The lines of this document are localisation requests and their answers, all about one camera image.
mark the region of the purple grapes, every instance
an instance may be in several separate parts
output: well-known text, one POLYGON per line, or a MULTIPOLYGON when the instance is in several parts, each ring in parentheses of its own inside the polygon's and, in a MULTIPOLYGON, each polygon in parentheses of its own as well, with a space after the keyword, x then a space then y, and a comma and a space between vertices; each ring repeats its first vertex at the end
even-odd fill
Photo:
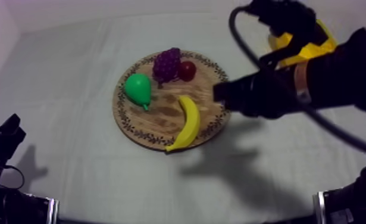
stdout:
POLYGON ((159 86, 163 83, 177 79, 177 72, 180 65, 180 49, 171 48, 160 53, 154 63, 153 77, 159 86))

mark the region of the wooden plate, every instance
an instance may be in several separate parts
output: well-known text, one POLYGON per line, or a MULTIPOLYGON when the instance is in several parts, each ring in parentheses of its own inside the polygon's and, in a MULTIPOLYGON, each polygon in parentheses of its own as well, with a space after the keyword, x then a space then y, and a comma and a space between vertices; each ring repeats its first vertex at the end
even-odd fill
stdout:
POLYGON ((158 84, 152 78, 154 60, 159 54, 149 55, 132 65, 120 78, 113 95, 113 115, 121 131, 135 143, 146 148, 165 152, 165 146, 173 144, 184 127, 185 117, 178 98, 188 95, 194 100, 201 114, 198 136, 188 148, 203 144, 215 136, 227 123, 230 112, 213 101, 212 87, 228 81, 225 72, 213 61, 201 54, 181 51, 181 61, 192 61, 196 68, 190 82, 178 80, 158 84), (151 104, 149 111, 133 104, 124 93, 124 84, 134 73, 148 75, 151 80, 151 104))

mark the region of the toy banana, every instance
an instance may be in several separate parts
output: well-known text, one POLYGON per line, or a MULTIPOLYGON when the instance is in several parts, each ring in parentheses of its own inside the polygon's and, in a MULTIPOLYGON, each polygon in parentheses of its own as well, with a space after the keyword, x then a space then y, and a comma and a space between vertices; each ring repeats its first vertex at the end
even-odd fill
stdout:
POLYGON ((166 146, 166 152, 188 147, 199 132, 199 125, 201 124, 201 116, 194 101, 188 96, 180 96, 179 102, 184 112, 186 113, 186 124, 183 130, 179 133, 173 145, 166 146))

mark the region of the white tablecloth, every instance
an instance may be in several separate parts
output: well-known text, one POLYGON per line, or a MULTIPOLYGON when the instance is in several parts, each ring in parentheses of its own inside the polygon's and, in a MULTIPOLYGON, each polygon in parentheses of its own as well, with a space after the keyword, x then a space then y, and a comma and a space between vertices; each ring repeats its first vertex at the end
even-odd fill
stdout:
MULTIPOLYGON (((23 191, 59 199, 61 217, 70 219, 259 223, 310 214, 312 194, 353 182, 366 155, 303 114, 272 121, 234 114, 213 141, 173 155, 146 150, 121 133, 112 115, 113 90, 148 54, 171 47, 196 51, 231 79, 256 71, 230 37, 233 5, 23 35, 0 74, 0 124, 17 113, 27 132, 8 163, 26 175, 23 191)), ((318 13, 343 42, 366 26, 366 10, 354 17, 338 9, 318 13)), ((238 27, 257 54, 269 52, 267 27, 246 15, 238 27)), ((323 114, 366 138, 365 113, 345 107, 323 114)), ((6 173, 2 181, 17 185, 18 176, 6 173)))

